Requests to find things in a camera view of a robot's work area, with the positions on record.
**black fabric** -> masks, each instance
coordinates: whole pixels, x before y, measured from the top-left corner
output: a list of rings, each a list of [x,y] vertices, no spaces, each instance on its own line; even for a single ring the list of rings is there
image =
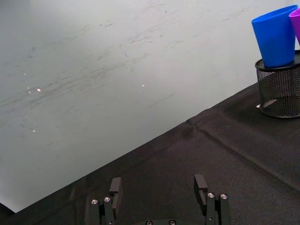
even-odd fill
[[[193,174],[227,193],[233,225],[300,224],[300,119],[259,112],[257,85],[79,179],[2,225],[87,225],[93,198],[121,176],[118,225],[175,218],[204,224]]]
[[[10,217],[13,214],[14,212],[12,210],[10,210],[5,205],[2,205],[0,203],[0,222],[6,220],[8,217]]]

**mesh pencil holder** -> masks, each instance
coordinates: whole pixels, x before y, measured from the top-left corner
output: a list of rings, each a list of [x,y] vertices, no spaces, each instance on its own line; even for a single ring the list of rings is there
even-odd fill
[[[255,64],[262,113],[277,118],[300,116],[300,51],[290,65],[265,67],[263,60]]]

